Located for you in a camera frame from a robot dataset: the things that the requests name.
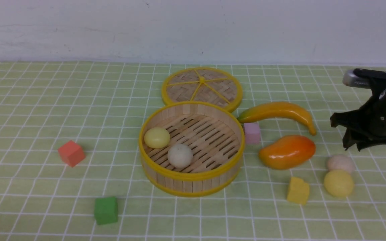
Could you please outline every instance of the green cube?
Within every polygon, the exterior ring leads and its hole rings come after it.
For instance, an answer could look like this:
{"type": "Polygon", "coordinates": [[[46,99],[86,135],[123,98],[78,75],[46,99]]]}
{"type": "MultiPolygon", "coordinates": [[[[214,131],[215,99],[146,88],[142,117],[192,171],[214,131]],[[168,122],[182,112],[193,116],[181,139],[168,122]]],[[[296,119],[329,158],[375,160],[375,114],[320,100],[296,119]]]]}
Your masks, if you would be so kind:
{"type": "Polygon", "coordinates": [[[118,221],[117,198],[97,198],[93,215],[98,225],[116,223],[118,221]]]}

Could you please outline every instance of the cube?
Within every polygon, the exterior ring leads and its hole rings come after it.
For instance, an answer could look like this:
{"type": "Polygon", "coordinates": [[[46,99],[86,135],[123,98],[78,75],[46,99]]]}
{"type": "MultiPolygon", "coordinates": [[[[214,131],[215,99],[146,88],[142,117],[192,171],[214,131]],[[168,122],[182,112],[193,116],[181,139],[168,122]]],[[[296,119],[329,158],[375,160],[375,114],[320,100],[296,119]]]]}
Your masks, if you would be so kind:
{"type": "Polygon", "coordinates": [[[244,123],[244,132],[247,145],[260,143],[261,133],[258,123],[244,123]]]}
{"type": "Polygon", "coordinates": [[[309,183],[298,177],[291,177],[288,185],[287,201],[305,205],[309,198],[309,183]]]}
{"type": "Polygon", "coordinates": [[[70,167],[76,166],[78,163],[80,163],[83,159],[86,158],[86,155],[84,154],[81,146],[73,142],[72,140],[66,142],[63,146],[61,146],[58,149],[58,153],[62,161],[70,167]]]}
{"type": "Polygon", "coordinates": [[[117,198],[97,198],[93,215],[98,225],[116,223],[118,221],[117,198]]]}

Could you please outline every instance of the yellow egg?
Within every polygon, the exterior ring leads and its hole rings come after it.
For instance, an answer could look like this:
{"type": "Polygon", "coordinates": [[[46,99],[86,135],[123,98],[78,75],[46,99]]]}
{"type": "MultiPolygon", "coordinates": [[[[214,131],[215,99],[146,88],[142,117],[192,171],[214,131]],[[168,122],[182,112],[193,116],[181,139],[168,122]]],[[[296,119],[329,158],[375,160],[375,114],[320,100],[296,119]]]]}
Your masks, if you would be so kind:
{"type": "Polygon", "coordinates": [[[334,197],[348,197],[354,190],[354,180],[343,170],[332,170],[324,177],[324,187],[334,197]]]}
{"type": "Polygon", "coordinates": [[[171,136],[165,128],[151,128],[144,135],[144,142],[153,149],[164,148],[169,144],[171,136]]]}

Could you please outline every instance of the egg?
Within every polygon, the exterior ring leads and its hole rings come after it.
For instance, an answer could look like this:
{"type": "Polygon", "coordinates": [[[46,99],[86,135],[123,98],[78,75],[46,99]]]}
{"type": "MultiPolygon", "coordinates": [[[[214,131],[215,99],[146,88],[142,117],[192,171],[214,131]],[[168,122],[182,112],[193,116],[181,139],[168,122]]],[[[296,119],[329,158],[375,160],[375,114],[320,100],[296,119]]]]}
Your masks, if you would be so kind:
{"type": "Polygon", "coordinates": [[[347,197],[354,190],[354,180],[346,171],[329,171],[324,177],[324,188],[334,197],[347,197]]]}
{"type": "Polygon", "coordinates": [[[328,159],[327,168],[329,171],[343,170],[351,174],[355,169],[355,165],[350,157],[344,154],[337,154],[328,159]]]}
{"type": "Polygon", "coordinates": [[[169,144],[171,136],[165,128],[151,128],[144,135],[144,142],[153,149],[164,148],[169,144]]]}
{"type": "Polygon", "coordinates": [[[184,168],[193,161],[193,151],[185,144],[175,144],[168,151],[168,161],[175,168],[184,168]]]}

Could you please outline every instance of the yellow rim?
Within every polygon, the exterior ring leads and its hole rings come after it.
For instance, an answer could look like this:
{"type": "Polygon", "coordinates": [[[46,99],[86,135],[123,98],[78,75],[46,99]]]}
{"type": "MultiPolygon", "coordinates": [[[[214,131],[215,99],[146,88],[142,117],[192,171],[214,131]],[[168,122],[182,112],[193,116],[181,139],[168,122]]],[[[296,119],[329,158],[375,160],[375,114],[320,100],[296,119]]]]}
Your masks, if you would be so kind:
{"type": "Polygon", "coordinates": [[[204,179],[209,179],[209,178],[213,178],[213,177],[216,177],[216,176],[219,176],[223,173],[225,173],[226,171],[228,171],[230,168],[232,168],[234,165],[236,165],[236,163],[239,161],[239,159],[241,158],[242,156],[242,153],[244,152],[244,148],[245,148],[245,135],[244,135],[244,131],[242,129],[242,126],[241,124],[238,122],[238,120],[232,115],[230,114],[227,110],[219,107],[219,106],[216,106],[216,105],[213,105],[213,104],[209,104],[207,102],[199,102],[199,101],[183,101],[183,102],[177,102],[177,103],[174,103],[174,104],[171,104],[171,105],[167,105],[167,106],[164,106],[162,108],[160,108],[159,110],[157,110],[155,113],[153,113],[151,116],[149,116],[147,118],[147,120],[144,122],[144,124],[142,125],[141,127],[141,131],[139,132],[139,138],[138,138],[138,146],[139,146],[139,152],[141,153],[141,156],[144,158],[145,162],[151,167],[153,168],[154,171],[166,176],[166,177],[170,177],[172,179],[176,179],[176,180],[185,180],[185,181],[199,181],[199,180],[204,180],[204,179]],[[213,108],[216,108],[220,111],[223,111],[224,113],[226,113],[228,116],[230,116],[230,118],[232,120],[235,121],[236,125],[238,126],[238,128],[241,130],[241,134],[242,134],[242,140],[241,140],[241,146],[239,148],[239,151],[232,157],[232,159],[228,162],[228,163],[225,163],[221,166],[219,166],[218,168],[216,169],[213,169],[211,171],[206,171],[206,172],[201,172],[201,173],[182,173],[182,172],[177,172],[177,171],[171,171],[171,170],[168,170],[166,168],[163,168],[159,165],[157,165],[155,162],[153,162],[153,160],[147,155],[147,153],[145,152],[145,149],[144,149],[144,146],[142,145],[142,136],[143,136],[143,133],[144,133],[144,129],[146,127],[146,125],[148,124],[148,122],[154,117],[156,116],[157,114],[159,114],[161,111],[167,109],[167,108],[170,108],[170,107],[173,107],[173,106],[177,106],[177,105],[186,105],[186,104],[197,104],[197,105],[206,105],[206,106],[210,106],[210,107],[213,107],[213,108]]]}
{"type": "MultiPolygon", "coordinates": [[[[173,79],[174,76],[176,76],[176,75],[178,75],[180,73],[183,73],[183,72],[191,71],[191,70],[194,70],[198,75],[199,75],[199,73],[197,72],[197,70],[212,70],[212,71],[215,71],[215,72],[218,72],[218,73],[226,75],[227,78],[212,79],[212,80],[209,80],[209,81],[217,81],[217,80],[223,80],[223,79],[230,79],[231,81],[233,81],[233,83],[236,86],[237,93],[236,93],[235,99],[232,102],[229,102],[227,99],[225,99],[219,92],[217,92],[212,87],[210,87],[210,85],[208,85],[206,83],[205,83],[205,85],[209,89],[211,89],[214,93],[216,93],[216,95],[219,95],[219,97],[221,99],[224,99],[226,102],[228,102],[228,105],[226,105],[224,107],[224,109],[227,110],[228,112],[232,113],[233,111],[235,111],[239,107],[239,105],[241,104],[241,101],[242,101],[242,87],[241,87],[241,84],[239,83],[239,81],[233,75],[227,73],[226,71],[215,69],[215,68],[210,68],[210,67],[195,67],[195,68],[180,70],[180,71],[177,71],[177,72],[171,74],[169,77],[167,77],[165,79],[165,81],[163,82],[163,84],[162,84],[162,90],[161,90],[161,92],[162,92],[162,100],[165,103],[165,105],[171,105],[171,104],[174,103],[171,100],[171,98],[169,97],[168,93],[167,93],[167,87],[171,86],[173,84],[168,84],[168,82],[171,79],[173,79]]],[[[179,83],[179,84],[192,84],[192,83],[199,83],[199,81],[182,82],[182,83],[179,83]]],[[[196,88],[196,91],[193,93],[192,99],[196,95],[196,92],[197,92],[197,90],[199,90],[200,86],[201,86],[201,84],[199,84],[198,87],[196,88]]]]}
{"type": "Polygon", "coordinates": [[[164,186],[160,185],[159,183],[157,183],[155,180],[153,180],[148,175],[148,173],[146,171],[144,171],[144,174],[147,177],[147,179],[151,182],[151,184],[155,185],[157,188],[159,188],[160,190],[162,190],[168,194],[179,196],[179,197],[194,198],[194,197],[208,196],[208,195],[211,195],[211,194],[214,194],[216,192],[223,190],[226,186],[228,186],[231,182],[233,182],[233,180],[238,176],[240,171],[241,171],[241,168],[239,168],[239,170],[236,171],[236,174],[233,175],[233,177],[231,177],[224,184],[222,184],[216,188],[210,189],[208,191],[202,191],[202,192],[179,192],[179,191],[175,191],[175,190],[169,189],[169,188],[164,187],[164,186]]]}

